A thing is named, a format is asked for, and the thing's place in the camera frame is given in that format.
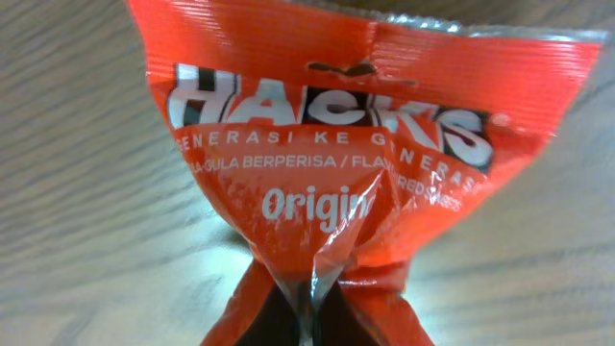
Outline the red Hacks candy bag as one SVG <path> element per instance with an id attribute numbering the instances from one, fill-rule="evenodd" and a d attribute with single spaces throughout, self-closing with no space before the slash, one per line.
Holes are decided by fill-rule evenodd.
<path id="1" fill-rule="evenodd" d="M 253 262 L 208 345 L 427 345 L 414 254 L 525 169 L 604 31 L 130 0 L 179 151 Z"/>

